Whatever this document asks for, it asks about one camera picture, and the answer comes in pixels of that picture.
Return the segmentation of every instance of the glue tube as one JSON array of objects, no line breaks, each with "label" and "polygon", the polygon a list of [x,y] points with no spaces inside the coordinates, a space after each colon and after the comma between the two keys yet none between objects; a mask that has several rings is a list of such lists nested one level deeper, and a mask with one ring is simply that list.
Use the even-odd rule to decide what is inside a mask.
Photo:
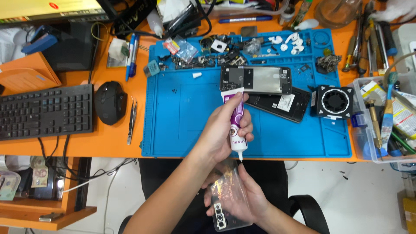
[{"label": "glue tube", "polygon": [[[244,88],[238,88],[234,90],[221,92],[224,104],[238,92],[241,92],[244,96]],[[247,149],[247,140],[244,137],[238,136],[238,130],[240,129],[240,120],[244,114],[244,100],[241,99],[241,103],[234,109],[231,115],[231,128],[230,128],[230,144],[231,150],[238,153],[240,161],[243,160],[243,151]]]}]

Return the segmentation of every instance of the black keyboard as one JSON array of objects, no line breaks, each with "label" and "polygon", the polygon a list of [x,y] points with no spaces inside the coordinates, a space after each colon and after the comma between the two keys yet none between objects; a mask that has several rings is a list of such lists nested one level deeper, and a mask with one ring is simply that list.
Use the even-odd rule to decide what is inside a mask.
[{"label": "black keyboard", "polygon": [[0,97],[0,141],[93,131],[93,85]]}]

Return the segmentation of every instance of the computer monitor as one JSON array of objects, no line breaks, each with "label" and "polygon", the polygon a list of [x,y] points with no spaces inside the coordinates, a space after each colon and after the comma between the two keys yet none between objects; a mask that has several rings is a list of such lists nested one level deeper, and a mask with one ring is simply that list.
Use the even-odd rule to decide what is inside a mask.
[{"label": "computer monitor", "polygon": [[0,0],[0,28],[106,21],[116,15],[108,0]]}]

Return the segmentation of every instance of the black computer mouse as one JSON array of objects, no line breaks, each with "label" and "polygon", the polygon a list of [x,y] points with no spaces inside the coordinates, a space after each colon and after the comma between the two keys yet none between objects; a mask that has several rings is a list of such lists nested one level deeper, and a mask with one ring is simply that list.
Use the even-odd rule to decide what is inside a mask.
[{"label": "black computer mouse", "polygon": [[105,82],[98,88],[94,103],[101,121],[113,125],[126,114],[127,94],[117,81]]}]

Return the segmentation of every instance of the tweezers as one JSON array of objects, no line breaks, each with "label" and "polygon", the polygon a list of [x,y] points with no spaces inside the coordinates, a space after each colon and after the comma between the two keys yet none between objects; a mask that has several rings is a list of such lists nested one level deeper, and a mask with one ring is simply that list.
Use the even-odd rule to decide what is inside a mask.
[{"label": "tweezers", "polygon": [[133,135],[134,129],[134,122],[136,121],[136,114],[137,114],[137,100],[134,101],[133,97],[131,97],[133,103],[131,104],[131,111],[130,111],[130,122],[129,122],[129,135],[127,136],[127,144],[131,144],[131,136]]}]

